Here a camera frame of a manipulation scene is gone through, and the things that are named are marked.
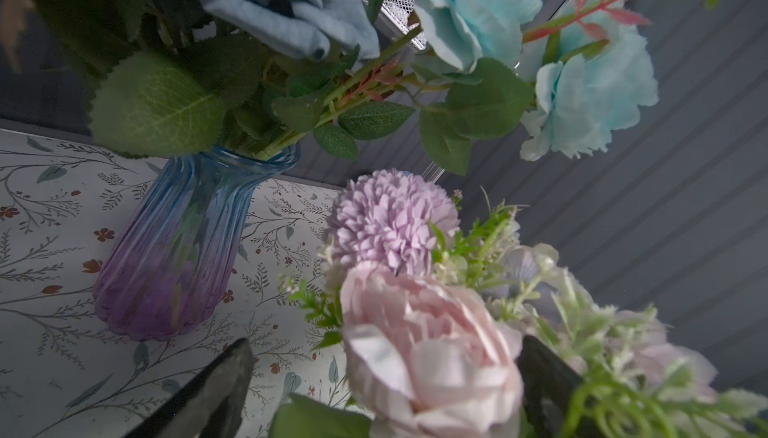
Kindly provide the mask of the blue purple glass vase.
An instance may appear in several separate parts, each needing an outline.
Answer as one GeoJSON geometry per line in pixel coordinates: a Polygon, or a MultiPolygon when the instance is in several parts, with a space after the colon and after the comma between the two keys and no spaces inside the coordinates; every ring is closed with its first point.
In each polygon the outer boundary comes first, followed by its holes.
{"type": "Polygon", "coordinates": [[[208,320],[227,289],[255,189],[299,161],[220,147],[170,159],[104,262],[95,314],[115,334],[167,341],[208,320]]]}

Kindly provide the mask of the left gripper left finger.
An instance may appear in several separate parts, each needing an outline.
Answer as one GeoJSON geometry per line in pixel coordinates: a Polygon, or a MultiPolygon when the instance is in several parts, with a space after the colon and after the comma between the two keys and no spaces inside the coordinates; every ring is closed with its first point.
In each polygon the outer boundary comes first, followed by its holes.
{"type": "Polygon", "coordinates": [[[250,343],[231,344],[130,437],[234,437],[254,369],[250,343]]]}

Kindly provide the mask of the pink peach flower bunch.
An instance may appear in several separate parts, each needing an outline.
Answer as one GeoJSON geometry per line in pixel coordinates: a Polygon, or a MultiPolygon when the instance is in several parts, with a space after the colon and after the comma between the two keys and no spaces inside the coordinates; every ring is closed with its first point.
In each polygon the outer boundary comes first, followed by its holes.
{"type": "Polygon", "coordinates": [[[350,404],[291,395],[272,437],[535,437],[517,359],[534,336],[598,404],[604,437],[763,437],[767,399],[717,391],[716,369],[670,342],[653,307],[597,304],[558,252],[519,239],[517,210],[462,231],[461,196],[380,170],[338,195],[319,292],[282,289],[345,354],[350,404]]]}

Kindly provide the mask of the dusty blue rose bunch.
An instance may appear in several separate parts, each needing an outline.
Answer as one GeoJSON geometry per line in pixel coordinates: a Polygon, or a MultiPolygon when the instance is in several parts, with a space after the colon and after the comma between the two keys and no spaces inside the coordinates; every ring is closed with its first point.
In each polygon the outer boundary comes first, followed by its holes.
{"type": "Polygon", "coordinates": [[[130,158],[221,147],[268,160],[379,55],[362,0],[1,0],[14,71],[31,15],[86,82],[94,141],[130,158]]]}

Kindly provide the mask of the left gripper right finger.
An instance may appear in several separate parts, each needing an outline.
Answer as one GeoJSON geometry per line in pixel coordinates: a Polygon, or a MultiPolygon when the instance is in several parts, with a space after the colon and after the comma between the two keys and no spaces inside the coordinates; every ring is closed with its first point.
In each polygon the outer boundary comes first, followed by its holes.
{"type": "Polygon", "coordinates": [[[593,411],[597,399],[588,394],[584,379],[534,336],[525,336],[517,359],[524,379],[523,407],[535,437],[554,437],[553,421],[545,412],[550,402],[562,415],[558,432],[567,437],[604,437],[593,411]]]}

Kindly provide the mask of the pale blue peony stem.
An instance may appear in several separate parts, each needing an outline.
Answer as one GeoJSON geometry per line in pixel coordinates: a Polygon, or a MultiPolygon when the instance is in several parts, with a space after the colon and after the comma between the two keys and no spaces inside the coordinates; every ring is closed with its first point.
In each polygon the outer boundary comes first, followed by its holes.
{"type": "Polygon", "coordinates": [[[568,0],[537,23],[543,0],[414,0],[408,33],[359,71],[348,55],[310,69],[269,59],[265,132],[247,150],[267,159],[310,136],[354,160],[360,142],[417,116],[427,155],[459,175],[474,143],[518,127],[527,161],[603,152],[659,99],[647,19],[630,1],[568,0]]]}

